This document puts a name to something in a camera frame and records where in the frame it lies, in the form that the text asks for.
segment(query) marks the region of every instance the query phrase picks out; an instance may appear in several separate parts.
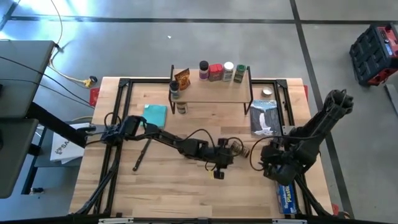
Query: white cable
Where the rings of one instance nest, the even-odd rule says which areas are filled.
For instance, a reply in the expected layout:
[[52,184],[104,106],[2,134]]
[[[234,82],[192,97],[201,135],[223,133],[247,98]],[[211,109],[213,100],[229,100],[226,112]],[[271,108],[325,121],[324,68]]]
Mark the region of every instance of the white cable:
[[[58,41],[57,41],[57,45],[58,45],[58,44],[60,43],[60,41],[61,41],[62,34],[63,34],[63,24],[62,24],[62,19],[61,19],[60,12],[58,11],[57,7],[55,6],[55,3],[53,2],[53,0],[50,0],[50,1],[51,1],[52,5],[54,6],[54,9],[56,10],[56,12],[57,12],[57,14],[58,14],[58,18],[60,19],[60,23],[61,23],[61,34],[60,34],[60,38],[59,38]],[[59,72],[59,71],[57,70],[57,68],[55,68],[55,66],[54,66],[54,64],[53,64],[53,61],[54,61],[54,58],[55,58],[55,56],[56,56],[57,54],[54,54],[54,51],[55,51],[55,47],[54,47],[54,49],[52,49],[52,52],[51,52],[51,55],[52,55],[52,56],[50,57],[48,67],[51,68],[53,71],[55,71],[55,72],[56,72],[57,74],[59,74],[60,76],[66,78],[67,80],[70,80],[70,81],[72,81],[72,82],[77,82],[77,83],[85,84],[85,81],[84,81],[84,80],[79,80],[79,79],[77,79],[77,78],[69,77],[69,76],[67,76],[67,75],[65,75],[65,74],[63,74],[63,73],[61,73],[61,72]]]

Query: small can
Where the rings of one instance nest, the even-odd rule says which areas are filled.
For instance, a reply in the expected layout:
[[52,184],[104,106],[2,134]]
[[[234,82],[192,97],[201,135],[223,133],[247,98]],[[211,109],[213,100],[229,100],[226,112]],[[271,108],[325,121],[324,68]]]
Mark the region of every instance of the small can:
[[224,75],[223,75],[223,81],[224,82],[229,82],[232,80],[234,72],[234,64],[232,62],[225,62],[224,63]]
[[199,63],[199,79],[206,81],[209,78],[209,63],[207,61],[201,61]]
[[234,82],[242,83],[245,71],[246,71],[246,66],[245,65],[236,66]]
[[180,114],[186,114],[188,112],[187,103],[177,103],[177,111]]
[[177,81],[171,81],[170,82],[170,93],[172,95],[173,99],[178,99],[180,98],[180,84],[178,84]]
[[272,90],[268,86],[264,87],[261,91],[261,95],[265,97],[270,97],[272,95]]

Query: spice jar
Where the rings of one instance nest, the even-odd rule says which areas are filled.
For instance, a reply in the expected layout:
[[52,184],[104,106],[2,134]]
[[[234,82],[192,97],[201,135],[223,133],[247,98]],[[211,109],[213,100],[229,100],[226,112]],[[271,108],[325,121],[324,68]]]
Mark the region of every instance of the spice jar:
[[214,64],[209,66],[209,81],[219,81],[223,79],[223,65]]
[[177,103],[177,111],[180,114],[186,114],[188,112],[187,103]]
[[234,82],[241,83],[243,80],[244,73],[246,71],[245,65],[238,65],[236,66]]
[[173,99],[178,99],[180,98],[180,84],[178,84],[177,81],[171,81],[170,82],[170,93],[172,95]]
[[199,63],[199,79],[206,81],[209,78],[209,63],[207,61],[201,61]]
[[232,80],[233,70],[234,70],[234,64],[232,62],[224,63],[224,75],[223,75],[224,82],[229,82]]

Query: snack bag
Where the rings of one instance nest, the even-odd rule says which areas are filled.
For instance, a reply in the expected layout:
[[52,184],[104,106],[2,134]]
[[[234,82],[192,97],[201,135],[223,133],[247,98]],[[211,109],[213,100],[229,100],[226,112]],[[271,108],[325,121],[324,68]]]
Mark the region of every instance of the snack bag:
[[180,90],[188,88],[188,86],[191,84],[191,81],[189,80],[189,68],[174,75],[174,77],[178,82],[178,84],[180,85]]

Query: red jar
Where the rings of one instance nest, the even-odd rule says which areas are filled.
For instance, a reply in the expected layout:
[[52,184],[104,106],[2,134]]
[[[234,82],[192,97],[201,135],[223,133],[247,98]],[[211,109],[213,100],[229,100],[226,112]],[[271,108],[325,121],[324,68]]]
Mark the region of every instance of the red jar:
[[209,66],[209,81],[220,81],[223,78],[223,65],[214,64]]

